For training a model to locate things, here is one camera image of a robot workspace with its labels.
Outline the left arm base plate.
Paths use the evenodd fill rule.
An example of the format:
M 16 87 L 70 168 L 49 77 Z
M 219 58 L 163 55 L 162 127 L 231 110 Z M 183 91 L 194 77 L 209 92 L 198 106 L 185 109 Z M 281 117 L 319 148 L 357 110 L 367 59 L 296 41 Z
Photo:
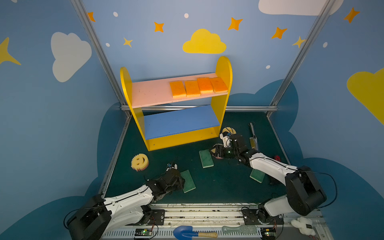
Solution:
M 165 221 L 165 210 L 145 210 L 140 225 L 158 225 L 163 226 Z

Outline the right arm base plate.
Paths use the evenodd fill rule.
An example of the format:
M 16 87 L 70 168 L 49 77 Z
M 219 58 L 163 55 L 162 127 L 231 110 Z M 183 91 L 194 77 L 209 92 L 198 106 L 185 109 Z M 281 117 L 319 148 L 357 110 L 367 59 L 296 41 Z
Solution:
M 245 225 L 283 225 L 283 216 L 270 216 L 263 209 L 250 209 L 248 207 L 241 208 Z

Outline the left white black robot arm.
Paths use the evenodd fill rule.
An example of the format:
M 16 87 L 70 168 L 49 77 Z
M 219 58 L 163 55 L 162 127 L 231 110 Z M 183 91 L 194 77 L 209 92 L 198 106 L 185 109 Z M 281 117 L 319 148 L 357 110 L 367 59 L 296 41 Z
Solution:
M 125 225 L 145 224 L 152 214 L 149 205 L 182 190 L 185 182 L 179 170 L 171 168 L 131 192 L 110 198 L 95 195 L 75 211 L 65 226 L 73 240 L 99 240 L 105 233 Z

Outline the orange sponge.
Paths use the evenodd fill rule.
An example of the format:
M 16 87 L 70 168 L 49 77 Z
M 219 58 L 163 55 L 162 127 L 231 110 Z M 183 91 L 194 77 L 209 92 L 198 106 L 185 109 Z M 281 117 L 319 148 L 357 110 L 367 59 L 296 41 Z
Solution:
M 216 94 L 226 93 L 228 91 L 227 85 L 221 78 L 219 77 L 210 78 L 210 82 Z
M 187 96 L 185 86 L 182 81 L 170 82 L 170 87 L 174 99 L 181 99 Z
M 201 96 L 198 81 L 185 81 L 186 96 L 187 98 L 196 98 Z
M 211 94 L 214 92 L 210 78 L 197 78 L 197 82 L 201 94 Z

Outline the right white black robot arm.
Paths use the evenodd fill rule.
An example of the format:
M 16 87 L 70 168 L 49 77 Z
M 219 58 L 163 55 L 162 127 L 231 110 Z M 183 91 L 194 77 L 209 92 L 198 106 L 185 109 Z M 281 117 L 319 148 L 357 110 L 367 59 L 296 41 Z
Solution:
M 286 194 L 258 207 L 258 218 L 267 223 L 270 218 L 287 213 L 307 216 L 327 200 L 325 191 L 309 167 L 284 164 L 255 149 L 249 149 L 240 134 L 223 137 L 222 144 L 210 149 L 217 159 L 236 159 L 253 170 L 261 171 L 286 187 Z

